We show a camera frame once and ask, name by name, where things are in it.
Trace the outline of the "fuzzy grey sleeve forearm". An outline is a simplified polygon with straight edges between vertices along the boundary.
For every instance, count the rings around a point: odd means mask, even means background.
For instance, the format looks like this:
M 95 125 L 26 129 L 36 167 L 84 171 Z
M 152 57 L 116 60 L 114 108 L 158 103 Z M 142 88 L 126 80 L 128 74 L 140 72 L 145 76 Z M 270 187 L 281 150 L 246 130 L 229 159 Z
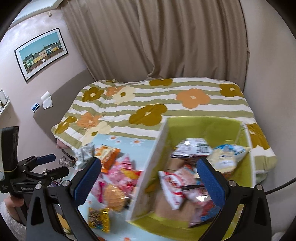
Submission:
M 12 216 L 9 214 L 7 207 L 4 202 L 1 203 L 1 216 L 4 219 L 4 222 L 10 229 L 10 231 L 13 233 L 13 235 L 19 240 L 19 241 L 25 241 L 26 240 L 26 227 L 16 221 Z

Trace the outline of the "person's left hand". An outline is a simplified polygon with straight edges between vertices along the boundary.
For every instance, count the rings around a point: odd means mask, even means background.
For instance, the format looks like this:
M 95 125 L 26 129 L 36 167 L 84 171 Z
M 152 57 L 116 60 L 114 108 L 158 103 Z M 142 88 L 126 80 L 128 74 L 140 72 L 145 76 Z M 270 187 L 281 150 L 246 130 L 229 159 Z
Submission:
M 22 207 L 24 204 L 23 199 L 16 198 L 14 196 L 9 195 L 5 200 L 4 203 L 6 205 L 7 211 L 10 214 L 10 216 L 15 219 L 16 221 L 20 222 L 20 216 L 18 212 L 16 211 L 16 208 Z

